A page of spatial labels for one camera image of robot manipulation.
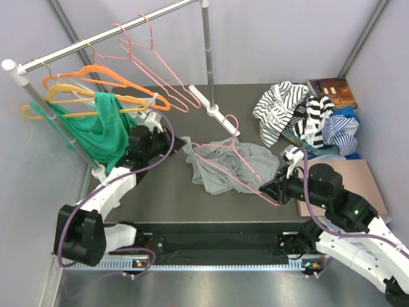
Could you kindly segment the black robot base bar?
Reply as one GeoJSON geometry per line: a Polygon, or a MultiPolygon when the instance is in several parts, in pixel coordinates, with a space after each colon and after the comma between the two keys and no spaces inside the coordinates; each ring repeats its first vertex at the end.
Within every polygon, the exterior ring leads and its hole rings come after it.
{"type": "Polygon", "coordinates": [[[157,265],[266,265],[298,259],[301,222],[137,223],[126,254],[149,248],[157,265]]]}

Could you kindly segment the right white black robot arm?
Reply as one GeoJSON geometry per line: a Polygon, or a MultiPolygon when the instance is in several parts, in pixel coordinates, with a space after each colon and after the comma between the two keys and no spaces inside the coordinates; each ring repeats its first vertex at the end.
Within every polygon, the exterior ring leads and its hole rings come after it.
{"type": "Polygon", "coordinates": [[[408,248],[389,230],[378,211],[362,196],[344,188],[342,176],[327,164],[315,164],[306,176],[280,169],[259,187],[279,204],[294,198],[325,211],[326,223],[316,216],[295,235],[279,237],[281,251],[321,253],[370,281],[391,306],[408,306],[408,248]]]}

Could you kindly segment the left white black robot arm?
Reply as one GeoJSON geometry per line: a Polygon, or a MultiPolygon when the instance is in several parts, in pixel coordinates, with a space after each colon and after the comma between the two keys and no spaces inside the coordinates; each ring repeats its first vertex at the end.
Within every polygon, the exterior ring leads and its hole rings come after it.
{"type": "Polygon", "coordinates": [[[131,224],[105,226],[105,218],[120,204],[120,199],[135,188],[149,169],[151,160],[159,162],[185,145],[167,128],[149,129],[138,125],[131,129],[125,153],[109,176],[76,205],[64,205],[58,212],[54,253],[59,261],[96,266],[105,254],[121,248],[136,254],[145,239],[131,224]]]}

